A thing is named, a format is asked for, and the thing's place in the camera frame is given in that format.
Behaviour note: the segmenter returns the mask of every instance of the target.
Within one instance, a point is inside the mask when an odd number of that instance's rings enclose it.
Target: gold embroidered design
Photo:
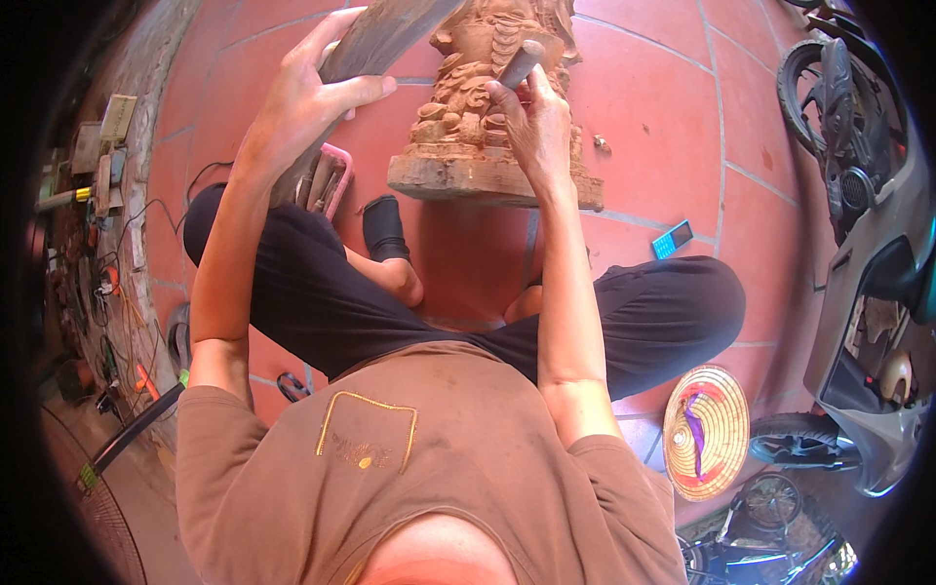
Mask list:
[[[379,408],[384,408],[387,410],[399,410],[409,412],[411,414],[409,430],[406,437],[406,452],[403,454],[403,459],[400,463],[399,473],[400,475],[403,475],[403,472],[406,471],[406,463],[409,462],[410,452],[413,449],[413,441],[416,438],[417,410],[411,406],[397,406],[395,404],[384,404],[382,402],[373,401],[369,398],[361,396],[360,394],[355,394],[354,392],[348,392],[346,390],[335,392],[329,401],[329,408],[325,411],[325,418],[322,420],[322,431],[318,436],[318,445],[315,447],[315,455],[321,456],[325,451],[325,440],[329,436],[331,415],[334,412],[335,403],[342,396],[361,400],[367,404],[377,406]],[[384,449],[370,443],[354,445],[348,439],[340,437],[335,433],[332,434],[331,438],[337,444],[336,457],[341,461],[346,461],[347,463],[356,465],[361,469],[367,469],[371,465],[375,467],[388,467],[390,465],[389,453],[391,449]]]
[[[339,461],[344,461],[349,465],[356,465],[361,469],[367,469],[371,465],[379,469],[385,469],[391,464],[390,451],[392,449],[384,449],[371,443],[355,445],[336,433],[331,435],[331,440],[336,444],[337,452],[335,457]]]

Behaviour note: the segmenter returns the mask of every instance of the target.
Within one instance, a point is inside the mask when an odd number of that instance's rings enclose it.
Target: scooter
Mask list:
[[[936,318],[936,204],[914,121],[884,57],[846,15],[808,18],[831,40],[791,48],[778,94],[787,125],[824,174],[839,245],[803,379],[813,412],[823,414],[754,421],[750,453],[783,468],[860,467],[856,488],[879,497],[907,472],[929,411],[929,396],[913,388],[912,364],[897,346],[911,321]],[[803,78],[812,88],[800,100]],[[890,303],[900,315],[877,368],[856,357],[853,341],[869,301]]]

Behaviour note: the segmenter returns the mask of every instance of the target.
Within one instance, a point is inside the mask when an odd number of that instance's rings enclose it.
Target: blue mobile phone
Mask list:
[[[679,250],[692,238],[693,230],[689,227],[689,220],[683,220],[681,224],[653,241],[653,252],[656,254],[657,259],[662,260]]]

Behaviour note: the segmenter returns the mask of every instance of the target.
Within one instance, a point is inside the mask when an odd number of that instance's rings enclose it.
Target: hand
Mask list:
[[[241,146],[252,161],[252,172],[279,177],[329,124],[354,108],[392,94],[392,77],[360,76],[339,83],[323,84],[316,67],[340,33],[358,18],[364,7],[336,10],[283,58],[267,99],[254,119]]]
[[[498,81],[488,81],[485,89],[500,106],[507,125],[510,147],[540,199],[566,195],[569,176],[569,105],[549,86],[543,67],[537,65],[527,78],[530,105],[524,110],[517,94]]]

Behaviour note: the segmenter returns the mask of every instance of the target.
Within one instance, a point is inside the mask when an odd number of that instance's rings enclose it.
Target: straw conical hat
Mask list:
[[[717,366],[689,371],[669,397],[663,421],[663,455],[673,487],[693,502],[727,489],[744,463],[749,434],[748,404],[738,381]],[[697,439],[703,445],[699,458]]]

